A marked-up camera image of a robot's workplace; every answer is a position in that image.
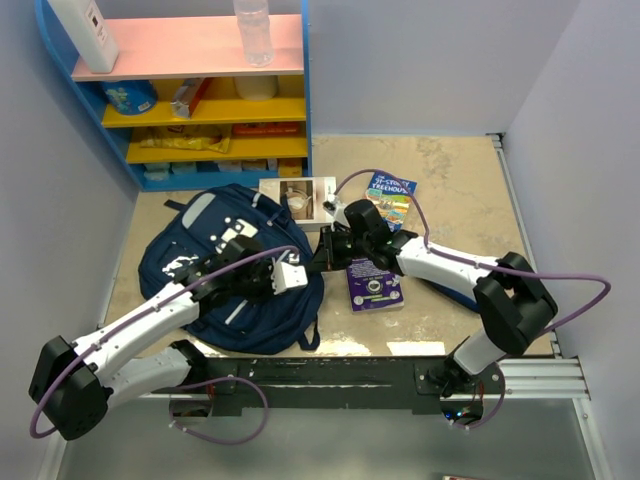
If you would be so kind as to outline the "purple paperback book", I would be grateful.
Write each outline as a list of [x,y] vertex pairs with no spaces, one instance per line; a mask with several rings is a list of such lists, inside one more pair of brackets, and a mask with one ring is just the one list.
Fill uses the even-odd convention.
[[353,313],[404,306],[401,277],[378,269],[369,259],[354,260],[346,270],[346,278]]

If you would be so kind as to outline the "blue pencil case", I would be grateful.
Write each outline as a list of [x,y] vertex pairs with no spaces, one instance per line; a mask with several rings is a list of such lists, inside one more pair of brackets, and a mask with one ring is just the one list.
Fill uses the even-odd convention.
[[443,285],[437,284],[429,280],[424,280],[424,283],[428,285],[430,288],[432,288],[434,291],[446,296],[450,300],[470,310],[471,312],[474,312],[474,313],[479,312],[478,306],[474,298],[469,298],[463,295],[462,293],[457,292],[456,290],[450,289],[448,287],[445,287]]

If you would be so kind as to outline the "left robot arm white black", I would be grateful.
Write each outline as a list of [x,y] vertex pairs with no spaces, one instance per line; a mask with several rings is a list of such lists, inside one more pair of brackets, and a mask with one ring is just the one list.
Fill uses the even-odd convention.
[[221,253],[175,271],[158,292],[115,322],[73,341],[49,340],[28,390],[36,404],[31,436],[58,433],[77,440],[111,410],[143,394],[200,390],[209,362],[191,341],[176,341],[152,356],[143,356],[143,350],[240,293],[274,294],[278,258],[288,251],[264,250],[256,240],[239,236]]

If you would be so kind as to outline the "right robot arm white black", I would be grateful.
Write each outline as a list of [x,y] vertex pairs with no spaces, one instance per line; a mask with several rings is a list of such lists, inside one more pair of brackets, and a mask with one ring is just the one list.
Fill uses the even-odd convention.
[[347,269],[367,259],[384,272],[426,281],[450,298],[474,305],[482,328],[437,366],[429,383],[443,397],[469,392],[490,365],[520,356],[556,316],[558,307],[528,261],[509,252],[501,258],[444,248],[406,230],[393,231],[367,199],[324,202],[332,224],[321,230],[309,270]]

